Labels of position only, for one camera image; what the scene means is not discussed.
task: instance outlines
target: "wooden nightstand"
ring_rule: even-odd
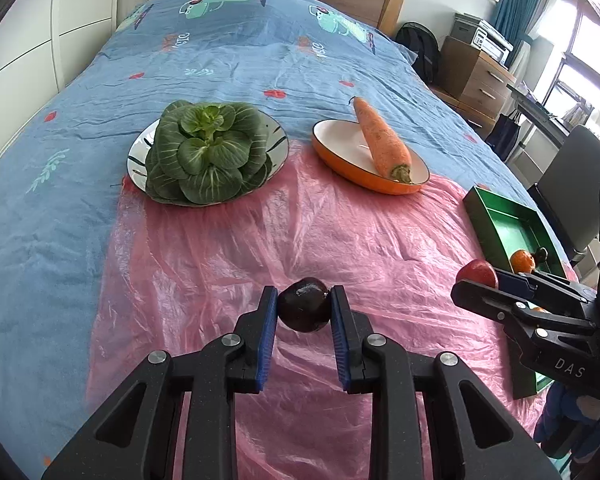
[[[438,88],[434,93],[485,138],[511,94],[507,84],[515,81],[487,53],[448,37],[440,51]]]

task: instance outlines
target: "black cable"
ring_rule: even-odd
[[[589,428],[589,431],[583,432],[583,435],[580,438],[580,441],[579,441],[577,447],[574,446],[575,449],[571,450],[571,454],[569,455],[568,459],[565,460],[564,464],[562,464],[562,467],[560,468],[560,471],[559,471],[560,475],[562,475],[562,472],[566,469],[566,467],[573,460],[573,455],[580,450],[580,448],[584,445],[584,443],[587,441],[587,439],[593,434],[594,431],[596,431],[596,428],[599,425],[600,425],[600,416],[598,417],[598,420],[596,421],[596,423]]]

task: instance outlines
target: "white sheer curtain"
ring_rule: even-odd
[[[529,22],[529,26],[526,28],[526,35],[528,36],[528,40],[535,40],[538,37],[538,29],[540,28],[540,23],[542,22],[542,18],[553,9],[554,5],[559,0],[538,0],[538,4],[536,5],[536,10],[534,11],[533,16],[531,17],[531,21]],[[529,64],[529,57],[531,55],[531,45],[528,41],[523,41],[520,49],[518,50],[515,59],[511,63],[509,67],[509,72],[511,72],[515,77],[517,82],[521,82],[525,72],[526,67]],[[505,115],[509,115],[513,109],[515,108],[515,104],[513,99],[508,99],[502,107],[502,111]]]

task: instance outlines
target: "orange oval dish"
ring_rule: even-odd
[[[416,193],[429,181],[429,168],[411,148],[413,184],[403,184],[378,175],[360,125],[353,121],[328,119],[315,123],[311,142],[318,156],[333,171],[378,193]]]

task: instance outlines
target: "window frame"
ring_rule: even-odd
[[[564,0],[569,2],[570,4],[576,5],[576,20],[573,25],[573,30],[571,31],[571,38],[569,40],[569,44],[567,50],[562,53],[562,59],[560,60],[560,65],[558,65],[558,69],[555,72],[554,78],[552,79],[551,84],[549,85],[549,89],[542,99],[542,106],[545,106],[549,97],[556,87],[559,87],[561,90],[574,94],[577,96],[577,93],[573,91],[573,89],[568,88],[567,85],[560,81],[560,74],[562,73],[562,69],[565,66],[569,66],[578,72],[581,76],[585,77],[592,84],[594,84],[600,90],[600,73],[590,67],[583,60],[577,58],[573,53],[573,45],[575,44],[576,37],[578,32],[580,31],[580,26],[582,25],[582,19],[586,16],[596,25],[600,26],[600,17],[596,13],[596,11],[591,7],[590,3],[587,0]],[[559,139],[561,143],[566,140],[566,136],[562,136]]]

